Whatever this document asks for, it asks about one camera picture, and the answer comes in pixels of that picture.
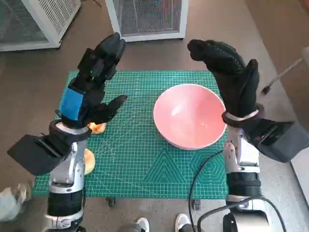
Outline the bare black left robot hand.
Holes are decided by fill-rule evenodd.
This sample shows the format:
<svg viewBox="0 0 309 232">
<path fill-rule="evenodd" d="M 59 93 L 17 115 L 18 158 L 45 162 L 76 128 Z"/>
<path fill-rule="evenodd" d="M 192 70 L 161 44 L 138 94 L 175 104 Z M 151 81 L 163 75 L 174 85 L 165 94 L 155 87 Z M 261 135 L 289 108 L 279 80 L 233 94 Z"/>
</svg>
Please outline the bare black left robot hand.
<svg viewBox="0 0 309 232">
<path fill-rule="evenodd" d="M 78 74 L 66 90 L 56 114 L 69 128 L 80 129 L 89 123 L 102 124 L 111 121 L 127 100 L 120 95 L 108 104 L 103 103 L 105 82 L 116 74 L 126 42 L 115 32 L 100 42 L 95 49 L 86 49 Z"/>
</svg>

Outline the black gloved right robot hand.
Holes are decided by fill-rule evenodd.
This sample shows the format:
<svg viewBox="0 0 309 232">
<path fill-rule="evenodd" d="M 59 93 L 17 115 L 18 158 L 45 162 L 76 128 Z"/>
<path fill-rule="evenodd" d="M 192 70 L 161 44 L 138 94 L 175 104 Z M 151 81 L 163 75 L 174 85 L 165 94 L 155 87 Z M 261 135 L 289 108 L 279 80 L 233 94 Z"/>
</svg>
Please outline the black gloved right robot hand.
<svg viewBox="0 0 309 232">
<path fill-rule="evenodd" d="M 237 50 L 214 40 L 192 39 L 187 48 L 194 61 L 202 61 L 215 77 L 226 111 L 242 118 L 257 110 L 258 61 L 245 63 Z"/>
</svg>

